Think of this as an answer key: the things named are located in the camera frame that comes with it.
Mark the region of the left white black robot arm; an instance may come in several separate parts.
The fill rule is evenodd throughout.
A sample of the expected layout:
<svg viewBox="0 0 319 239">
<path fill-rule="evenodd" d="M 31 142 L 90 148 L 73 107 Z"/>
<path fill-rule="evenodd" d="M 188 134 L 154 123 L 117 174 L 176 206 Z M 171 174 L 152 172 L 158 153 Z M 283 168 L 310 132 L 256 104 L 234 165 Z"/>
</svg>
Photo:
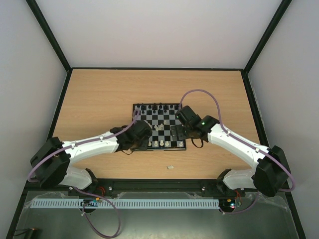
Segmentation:
<svg viewBox="0 0 319 239">
<path fill-rule="evenodd" d="M 114 127 L 95 137 L 61 141 L 52 137 L 32 157 L 30 183 L 39 183 L 42 189 L 57 185 L 76 187 L 80 190 L 95 186 L 95 177 L 89 169 L 79 169 L 74 164 L 93 156 L 147 146 L 152 129 L 145 121 Z"/>
</svg>

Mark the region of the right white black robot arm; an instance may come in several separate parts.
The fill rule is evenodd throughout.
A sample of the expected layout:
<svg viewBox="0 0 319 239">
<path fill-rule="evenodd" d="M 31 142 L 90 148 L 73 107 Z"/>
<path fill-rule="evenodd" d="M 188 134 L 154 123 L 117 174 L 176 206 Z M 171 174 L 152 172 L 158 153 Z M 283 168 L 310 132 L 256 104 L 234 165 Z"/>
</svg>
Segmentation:
<svg viewBox="0 0 319 239">
<path fill-rule="evenodd" d="M 262 194 L 273 197 L 288 179 L 290 173 L 284 151 L 273 146 L 269 148 L 254 143 L 226 128 L 220 120 L 205 116 L 201 118 L 189 106 L 175 114 L 179 125 L 171 127 L 175 140 L 200 139 L 218 145 L 246 162 L 250 169 L 226 169 L 217 183 L 218 191 L 223 195 L 235 189 L 257 189 Z"/>
</svg>

